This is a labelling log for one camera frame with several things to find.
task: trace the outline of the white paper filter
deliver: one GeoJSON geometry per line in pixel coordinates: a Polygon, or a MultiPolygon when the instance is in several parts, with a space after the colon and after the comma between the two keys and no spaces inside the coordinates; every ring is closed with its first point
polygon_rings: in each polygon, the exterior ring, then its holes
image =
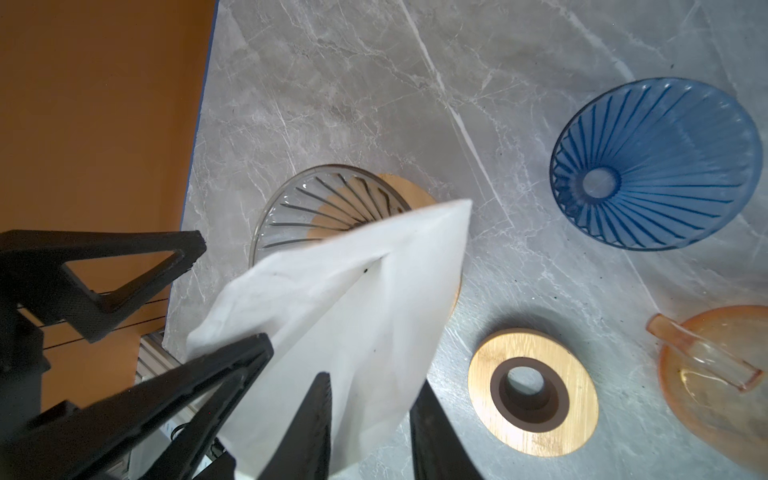
{"type": "Polygon", "coordinates": [[[239,473],[261,473],[318,372],[333,392],[332,473],[394,433],[451,314],[471,209],[457,200],[370,223],[275,253],[224,287],[187,338],[189,358],[254,333],[275,351],[218,435],[239,473]]]}

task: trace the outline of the brown floor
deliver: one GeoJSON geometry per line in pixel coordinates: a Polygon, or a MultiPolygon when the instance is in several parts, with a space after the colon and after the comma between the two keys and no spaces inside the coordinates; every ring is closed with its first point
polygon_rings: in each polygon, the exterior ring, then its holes
{"type": "MultiPolygon", "coordinates": [[[[0,4],[0,231],[178,230],[215,0],[0,4]]],[[[73,270],[105,292],[157,257],[73,270]]],[[[167,298],[156,297],[156,300],[167,298]]],[[[43,409],[86,406],[133,383],[148,304],[102,341],[48,326],[43,409]]]]}

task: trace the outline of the gray marble countertop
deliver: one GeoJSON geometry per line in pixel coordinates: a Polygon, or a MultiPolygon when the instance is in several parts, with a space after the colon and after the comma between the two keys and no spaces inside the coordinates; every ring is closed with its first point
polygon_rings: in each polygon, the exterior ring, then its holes
{"type": "MultiPolygon", "coordinates": [[[[185,357],[293,174],[397,174],[474,201],[461,298],[429,378],[487,480],[752,478],[673,416],[644,327],[657,312],[768,304],[768,175],[712,237],[638,253],[571,225],[548,167],[581,106],[649,77],[731,93],[768,145],[767,25],[765,0],[221,0],[183,221],[208,251],[174,283],[164,346],[185,357]],[[600,419],[584,448],[535,458],[480,423],[468,364],[510,326],[560,339],[591,374],[600,419]]],[[[407,423],[338,478],[412,478],[407,423]]]]}

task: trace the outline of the glass handle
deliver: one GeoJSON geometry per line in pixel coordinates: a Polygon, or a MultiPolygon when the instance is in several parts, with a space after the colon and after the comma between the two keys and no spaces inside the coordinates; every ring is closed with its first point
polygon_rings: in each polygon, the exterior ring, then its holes
{"type": "Polygon", "coordinates": [[[696,365],[721,378],[740,392],[749,392],[763,379],[763,370],[731,355],[711,341],[684,329],[664,315],[650,319],[646,330],[696,365]]]}

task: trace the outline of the orange glass dripper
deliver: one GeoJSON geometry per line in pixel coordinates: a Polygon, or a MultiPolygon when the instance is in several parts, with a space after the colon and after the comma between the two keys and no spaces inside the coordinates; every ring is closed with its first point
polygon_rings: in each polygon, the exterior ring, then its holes
{"type": "Polygon", "coordinates": [[[695,435],[741,465],[768,474],[768,307],[729,306],[682,324],[656,315],[648,332],[664,398],[695,435]]]}

